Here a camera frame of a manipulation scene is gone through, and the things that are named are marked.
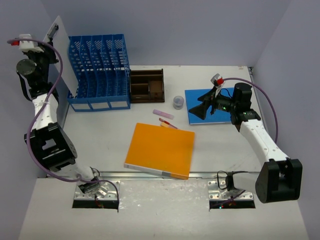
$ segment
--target red marker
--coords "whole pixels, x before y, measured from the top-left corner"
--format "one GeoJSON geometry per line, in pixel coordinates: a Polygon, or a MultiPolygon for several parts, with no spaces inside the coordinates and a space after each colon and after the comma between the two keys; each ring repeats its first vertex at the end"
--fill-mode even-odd
{"type": "Polygon", "coordinates": [[[173,127],[174,129],[178,129],[176,126],[173,126],[171,123],[169,123],[168,121],[166,120],[163,120],[161,117],[159,117],[159,121],[160,122],[163,122],[165,124],[168,124],[169,126],[173,127]]]}

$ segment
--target white wall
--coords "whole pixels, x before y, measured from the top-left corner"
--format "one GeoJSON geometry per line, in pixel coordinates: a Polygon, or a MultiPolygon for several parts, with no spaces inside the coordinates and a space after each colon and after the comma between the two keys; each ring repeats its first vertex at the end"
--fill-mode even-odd
{"type": "MultiPolygon", "coordinates": [[[[32,162],[24,134],[34,116],[34,106],[27,101],[16,74],[19,60],[26,58],[7,40],[31,33],[43,39],[51,19],[40,0],[2,0],[0,2],[0,239],[18,239],[36,178],[41,174],[32,162]]],[[[58,92],[66,96],[62,83],[58,92]]],[[[63,122],[66,105],[60,108],[63,122]]]]}
{"type": "MultiPolygon", "coordinates": [[[[299,206],[310,239],[320,238],[319,13],[320,1],[293,0],[253,75],[274,103],[278,145],[303,164],[299,206]]],[[[263,96],[260,99],[268,128],[274,130],[272,112],[263,96]]]]}
{"type": "Polygon", "coordinates": [[[70,35],[123,33],[131,65],[253,66],[290,0],[41,0],[70,35]]]}

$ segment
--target purple cable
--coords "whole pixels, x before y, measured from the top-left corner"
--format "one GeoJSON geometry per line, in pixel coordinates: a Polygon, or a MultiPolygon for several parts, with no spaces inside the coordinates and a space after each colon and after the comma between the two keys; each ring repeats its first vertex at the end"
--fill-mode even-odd
{"type": "Polygon", "coordinates": [[[37,120],[37,118],[39,117],[39,115],[41,114],[41,112],[45,109],[45,106],[47,105],[47,102],[48,102],[48,99],[50,97],[50,95],[52,94],[52,92],[55,90],[58,82],[60,81],[61,79],[61,76],[62,76],[62,71],[63,71],[63,68],[64,68],[64,64],[63,64],[63,61],[62,61],[62,57],[60,55],[60,53],[58,52],[58,50],[56,50],[53,46],[51,46],[50,44],[48,44],[47,42],[44,42],[44,41],[39,41],[39,40],[35,40],[35,39],[29,39],[29,38],[15,38],[15,39],[10,39],[8,41],[6,41],[8,44],[11,44],[13,42],[17,42],[17,41],[31,41],[31,42],[36,42],[36,43],[39,43],[39,44],[42,44],[42,45],[45,45],[46,47],[52,49],[55,54],[57,55],[58,59],[59,59],[59,62],[60,62],[60,71],[59,71],[59,74],[58,74],[58,77],[55,81],[55,83],[53,84],[53,86],[51,87],[50,91],[48,92],[45,100],[44,100],[44,103],[41,107],[41,109],[38,111],[38,113],[34,116],[34,118],[32,119],[29,127],[28,127],[28,130],[26,132],[26,145],[27,145],[27,149],[29,151],[29,154],[32,158],[32,160],[34,161],[34,163],[41,169],[43,170],[46,174],[50,175],[51,177],[54,177],[56,179],[59,179],[61,181],[64,181],[64,182],[68,182],[68,183],[75,183],[75,182],[78,182],[78,181],[81,181],[83,183],[87,183],[87,184],[95,184],[95,183],[101,183],[101,182],[107,182],[109,184],[111,184],[114,188],[115,188],[115,191],[116,191],[116,197],[117,197],[117,201],[118,203],[120,203],[119,201],[119,192],[118,192],[118,189],[116,187],[116,185],[109,181],[109,180],[94,180],[94,181],[87,181],[87,180],[84,180],[82,178],[82,176],[80,174],[77,175],[77,179],[68,179],[68,178],[65,178],[65,177],[62,177],[62,176],[58,176],[56,174],[54,174],[53,172],[49,171],[48,169],[46,169],[44,166],[41,165],[41,163],[37,160],[36,156],[34,155],[33,151],[32,151],[32,148],[31,148],[31,143],[30,143],[30,135],[31,135],[31,131],[32,131],[32,128],[37,120]]]}
{"type": "Polygon", "coordinates": [[[274,138],[274,142],[277,143],[278,141],[278,131],[279,131],[279,127],[278,127],[278,118],[277,118],[277,114],[276,114],[276,110],[270,100],[270,98],[268,97],[267,93],[261,88],[259,87],[258,85],[256,85],[255,83],[253,82],[250,82],[248,80],[245,80],[243,78],[239,78],[239,77],[227,77],[227,78],[224,78],[223,79],[224,81],[229,81],[229,80],[238,80],[238,81],[242,81],[242,82],[245,82],[247,84],[250,84],[252,86],[254,86],[255,88],[257,88],[258,90],[260,90],[260,92],[265,96],[266,100],[268,101],[268,103],[270,104],[270,107],[272,109],[272,112],[273,112],[273,115],[274,115],[274,120],[275,120],[275,138],[274,138]]]}
{"type": "Polygon", "coordinates": [[[217,207],[217,206],[221,206],[221,205],[224,205],[224,204],[228,204],[230,202],[232,202],[234,199],[238,198],[241,194],[243,194],[246,190],[243,190],[242,192],[240,192],[239,194],[229,198],[228,200],[225,200],[223,202],[219,202],[219,203],[216,203],[216,204],[213,204],[210,206],[210,208],[214,208],[214,207],[217,207]]]}

